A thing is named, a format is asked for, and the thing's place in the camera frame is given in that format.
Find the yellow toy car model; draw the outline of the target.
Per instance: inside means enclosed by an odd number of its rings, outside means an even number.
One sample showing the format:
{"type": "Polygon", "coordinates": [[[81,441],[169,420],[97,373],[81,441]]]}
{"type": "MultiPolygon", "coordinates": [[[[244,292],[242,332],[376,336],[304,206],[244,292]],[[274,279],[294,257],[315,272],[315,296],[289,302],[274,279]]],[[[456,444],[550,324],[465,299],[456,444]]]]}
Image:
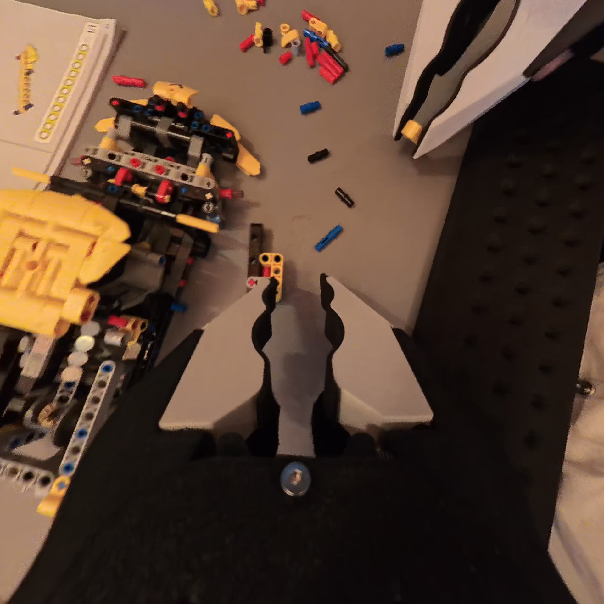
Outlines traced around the yellow toy car model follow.
{"type": "Polygon", "coordinates": [[[197,259],[224,227],[216,161],[259,176],[236,127],[159,81],[112,97],[82,181],[13,169],[1,191],[1,480],[53,518],[116,400],[153,368],[197,259]]]}

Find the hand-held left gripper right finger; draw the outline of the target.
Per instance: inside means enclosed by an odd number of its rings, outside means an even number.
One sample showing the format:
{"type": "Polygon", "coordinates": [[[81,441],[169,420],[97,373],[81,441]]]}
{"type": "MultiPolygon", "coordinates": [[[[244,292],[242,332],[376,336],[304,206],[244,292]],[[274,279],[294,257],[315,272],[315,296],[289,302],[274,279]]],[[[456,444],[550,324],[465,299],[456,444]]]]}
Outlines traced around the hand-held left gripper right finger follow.
{"type": "Polygon", "coordinates": [[[432,422],[434,412],[391,323],[333,276],[321,275],[333,351],[324,390],[347,431],[394,431],[432,422]]]}

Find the pile of small coloured pins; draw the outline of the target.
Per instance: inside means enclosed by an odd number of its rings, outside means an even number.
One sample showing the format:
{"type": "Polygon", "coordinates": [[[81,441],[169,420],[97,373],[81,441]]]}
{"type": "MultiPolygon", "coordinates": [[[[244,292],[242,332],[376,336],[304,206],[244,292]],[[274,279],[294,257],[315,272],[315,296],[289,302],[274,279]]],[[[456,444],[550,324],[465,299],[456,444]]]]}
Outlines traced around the pile of small coloured pins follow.
{"type": "Polygon", "coordinates": [[[341,56],[341,42],[334,30],[313,12],[303,9],[301,19],[305,24],[302,30],[282,22],[276,32],[256,22],[252,34],[240,42],[239,49],[245,53],[259,48],[268,54],[276,45],[281,49],[278,61],[282,66],[289,65],[294,57],[302,56],[310,69],[316,68],[322,79],[334,85],[349,71],[341,56]]]}

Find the instruction booklet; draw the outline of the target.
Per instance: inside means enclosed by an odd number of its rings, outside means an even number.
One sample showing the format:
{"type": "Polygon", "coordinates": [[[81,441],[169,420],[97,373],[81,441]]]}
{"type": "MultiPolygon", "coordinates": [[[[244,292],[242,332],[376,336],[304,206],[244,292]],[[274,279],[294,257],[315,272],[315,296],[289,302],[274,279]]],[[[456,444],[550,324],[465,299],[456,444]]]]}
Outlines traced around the instruction booklet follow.
{"type": "Polygon", "coordinates": [[[118,47],[114,19],[1,1],[1,189],[63,168],[118,47]]]}

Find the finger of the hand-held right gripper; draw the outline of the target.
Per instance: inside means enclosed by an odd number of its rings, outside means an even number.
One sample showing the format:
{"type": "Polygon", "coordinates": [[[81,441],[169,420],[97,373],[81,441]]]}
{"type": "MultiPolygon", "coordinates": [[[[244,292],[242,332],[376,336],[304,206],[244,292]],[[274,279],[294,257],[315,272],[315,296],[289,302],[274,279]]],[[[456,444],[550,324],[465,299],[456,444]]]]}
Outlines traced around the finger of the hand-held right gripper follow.
{"type": "Polygon", "coordinates": [[[434,114],[446,106],[446,96],[457,87],[456,65],[464,69],[463,54],[497,4],[497,1],[422,2],[397,105],[394,140],[403,138],[400,130],[408,120],[418,122],[424,130],[434,114]]]}
{"type": "Polygon", "coordinates": [[[518,90],[524,70],[586,1],[498,1],[455,68],[457,87],[423,130],[413,158],[427,155],[518,90]]]}

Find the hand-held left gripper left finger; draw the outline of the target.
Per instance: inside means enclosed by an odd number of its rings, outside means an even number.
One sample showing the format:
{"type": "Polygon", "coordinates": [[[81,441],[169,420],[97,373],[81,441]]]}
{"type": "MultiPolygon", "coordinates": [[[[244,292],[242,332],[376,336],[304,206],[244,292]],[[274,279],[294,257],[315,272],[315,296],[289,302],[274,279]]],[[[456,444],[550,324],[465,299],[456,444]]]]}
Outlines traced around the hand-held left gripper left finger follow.
{"type": "Polygon", "coordinates": [[[253,432],[270,390],[264,349],[272,336],[276,281],[256,285],[203,329],[159,420],[163,431],[253,432]]]}

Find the grey desk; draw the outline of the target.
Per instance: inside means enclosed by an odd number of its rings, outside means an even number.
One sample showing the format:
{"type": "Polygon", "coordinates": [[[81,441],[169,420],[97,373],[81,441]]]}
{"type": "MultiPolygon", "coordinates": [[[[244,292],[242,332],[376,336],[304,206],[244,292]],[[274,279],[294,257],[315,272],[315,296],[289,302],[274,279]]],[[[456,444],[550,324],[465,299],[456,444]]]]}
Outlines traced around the grey desk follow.
{"type": "Polygon", "coordinates": [[[187,310],[171,322],[162,359],[245,293],[248,228],[264,224],[271,249],[284,254],[284,297],[273,316],[266,352],[280,414],[279,453],[312,454],[310,414],[323,388],[328,341],[319,277],[335,276],[397,327],[412,331],[429,268],[454,190],[469,131],[414,160],[392,139],[394,119],[421,1],[266,1],[240,16],[234,1],[217,1],[211,17],[202,1],[32,1],[56,11],[113,18],[125,31],[108,77],[99,87],[71,156],[98,140],[96,122],[108,99],[132,91],[113,74],[152,83],[177,81],[199,91],[196,104],[236,126],[258,157],[261,177],[220,162],[224,187],[242,189],[228,204],[228,226],[213,237],[207,260],[195,264],[185,289],[187,310]],[[331,86],[299,56],[287,66],[239,44],[256,21],[276,32],[299,28],[305,9],[335,30],[350,71],[331,86]],[[400,56],[385,57],[392,43],[400,56]],[[301,115],[299,107],[321,102],[301,115]],[[309,164],[308,155],[330,156],[309,164]],[[341,187],[355,201],[348,208],[341,187]],[[314,246],[333,227],[342,234],[320,253],[314,246]]]}

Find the small brick assembly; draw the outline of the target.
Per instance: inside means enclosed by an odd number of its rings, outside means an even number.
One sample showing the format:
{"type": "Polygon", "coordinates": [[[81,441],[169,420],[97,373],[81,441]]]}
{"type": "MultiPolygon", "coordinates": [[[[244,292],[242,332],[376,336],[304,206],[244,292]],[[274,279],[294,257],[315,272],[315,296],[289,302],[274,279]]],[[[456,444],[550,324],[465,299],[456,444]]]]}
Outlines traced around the small brick assembly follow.
{"type": "Polygon", "coordinates": [[[283,255],[265,250],[265,234],[262,223],[249,226],[246,291],[251,291],[260,277],[273,278],[277,282],[276,303],[282,301],[284,259],[283,255]]]}

